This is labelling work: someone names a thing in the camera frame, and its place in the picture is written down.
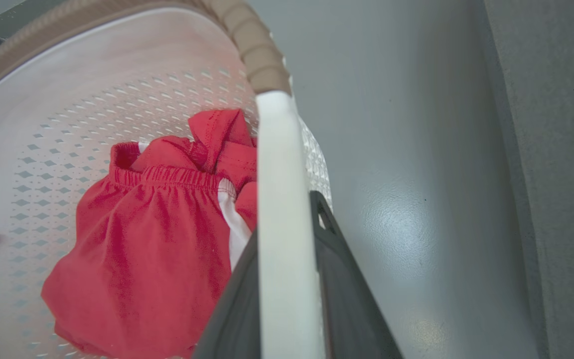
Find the white laundry basket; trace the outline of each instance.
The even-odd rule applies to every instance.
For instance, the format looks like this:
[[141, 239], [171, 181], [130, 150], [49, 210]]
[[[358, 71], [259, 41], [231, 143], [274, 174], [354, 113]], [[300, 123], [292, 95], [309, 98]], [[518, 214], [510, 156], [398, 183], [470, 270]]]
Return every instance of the white laundry basket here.
[[264, 355], [319, 355], [307, 191], [330, 203], [328, 175], [268, 30], [242, 0], [69, 0], [0, 46], [0, 359], [86, 357], [39, 293], [110, 146], [235, 107], [259, 136]]

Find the red fabric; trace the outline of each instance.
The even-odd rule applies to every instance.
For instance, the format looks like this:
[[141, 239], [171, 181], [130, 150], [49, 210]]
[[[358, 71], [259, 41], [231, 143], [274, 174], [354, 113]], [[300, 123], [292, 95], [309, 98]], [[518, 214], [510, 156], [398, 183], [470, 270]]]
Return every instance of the red fabric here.
[[189, 358], [230, 277], [221, 179], [256, 226], [256, 148], [239, 110], [189, 120], [195, 141], [114, 145], [110, 172], [77, 206], [77, 242], [41, 295], [55, 332], [121, 359]]

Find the basket handle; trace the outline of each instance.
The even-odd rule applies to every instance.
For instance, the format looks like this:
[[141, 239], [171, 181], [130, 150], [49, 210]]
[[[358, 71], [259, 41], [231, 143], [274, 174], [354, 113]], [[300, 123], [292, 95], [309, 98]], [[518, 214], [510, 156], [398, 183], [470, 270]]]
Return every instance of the basket handle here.
[[291, 95], [283, 54], [256, 12], [245, 0], [204, 0], [227, 30], [247, 68], [249, 84], [259, 95], [279, 90]]
[[239, 50], [257, 95], [291, 95], [289, 73], [269, 30], [245, 0], [68, 0], [42, 14], [0, 46], [0, 80], [52, 46], [117, 18], [160, 7], [195, 9], [219, 23]]

